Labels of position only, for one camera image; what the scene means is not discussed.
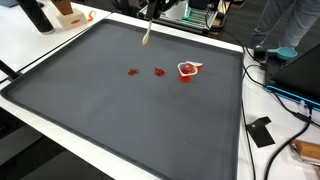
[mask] electronic device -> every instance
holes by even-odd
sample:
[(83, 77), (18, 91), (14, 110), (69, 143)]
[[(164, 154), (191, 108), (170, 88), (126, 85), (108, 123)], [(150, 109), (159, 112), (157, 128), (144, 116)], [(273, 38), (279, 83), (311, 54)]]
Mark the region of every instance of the electronic device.
[(265, 77), (266, 91), (320, 111), (320, 44), (287, 65), (269, 58)]
[[(217, 11), (222, 5), (222, 0), (214, 0), (213, 4), (209, 6), (207, 4), (210, 8), (201, 10), (191, 7), (188, 1), (180, 1), (165, 12), (160, 11), (160, 16), (154, 17), (153, 21), (165, 26), (207, 36), (209, 32), (219, 32), (224, 27), (226, 15)], [(150, 20), (150, 17), (148, 18), (147, 16), (148, 6), (139, 11), (139, 18)], [(221, 20), (220, 25), (213, 25), (216, 19)]]

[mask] person's leg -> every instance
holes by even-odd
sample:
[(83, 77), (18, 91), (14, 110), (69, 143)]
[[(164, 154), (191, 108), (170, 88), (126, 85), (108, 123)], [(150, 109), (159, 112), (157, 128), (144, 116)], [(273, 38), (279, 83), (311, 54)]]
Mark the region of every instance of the person's leg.
[(271, 33), (281, 16), (295, 2), (295, 0), (269, 0), (262, 12), (260, 20), (249, 44), (250, 48), (263, 44), (266, 37)]
[(288, 19), (279, 47), (295, 48), (320, 16), (320, 0), (297, 0)]

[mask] black mat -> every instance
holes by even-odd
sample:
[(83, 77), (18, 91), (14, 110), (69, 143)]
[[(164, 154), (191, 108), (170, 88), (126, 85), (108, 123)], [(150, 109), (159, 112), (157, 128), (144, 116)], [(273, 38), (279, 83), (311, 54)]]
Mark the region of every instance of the black mat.
[[(145, 32), (104, 20), (1, 94), (161, 178), (236, 179), (242, 54)], [(186, 60), (204, 67), (182, 83)]]

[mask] small plastic cup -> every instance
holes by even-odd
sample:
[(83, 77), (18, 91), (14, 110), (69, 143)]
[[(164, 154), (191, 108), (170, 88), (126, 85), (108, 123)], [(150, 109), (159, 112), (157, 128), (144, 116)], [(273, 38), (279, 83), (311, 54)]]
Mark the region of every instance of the small plastic cup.
[(178, 69), (180, 72), (180, 81), (182, 82), (190, 82), (192, 76), (198, 73), (198, 68), (190, 63), (179, 63)]
[(186, 61), (186, 63), (196, 66), (198, 71), (200, 71), (203, 67), (203, 63), (192, 62), (192, 61)]

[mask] red liquid drop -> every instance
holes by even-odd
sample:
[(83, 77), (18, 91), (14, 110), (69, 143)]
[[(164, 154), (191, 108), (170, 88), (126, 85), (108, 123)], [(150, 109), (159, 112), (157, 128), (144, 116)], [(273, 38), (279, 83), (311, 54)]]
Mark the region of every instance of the red liquid drop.
[(163, 76), (163, 75), (164, 75), (164, 71), (163, 71), (162, 69), (157, 69), (157, 68), (155, 68), (154, 73), (155, 73), (157, 76)]
[[(183, 74), (190, 74), (190, 70), (189, 69), (181, 69), (181, 72)], [(182, 82), (189, 82), (191, 80), (192, 76), (181, 76), (180, 74), (180, 81)]]
[(200, 71), (203, 67), (203, 64), (201, 66), (197, 66), (198, 71)]
[(183, 72), (182, 70), (185, 70), (185, 72), (183, 72), (184, 74), (191, 74), (196, 72), (196, 67), (192, 64), (185, 64), (183, 69), (181, 69), (181, 72)]
[(137, 69), (130, 69), (130, 71), (128, 72), (128, 75), (133, 76), (134, 74), (138, 74), (139, 70)]

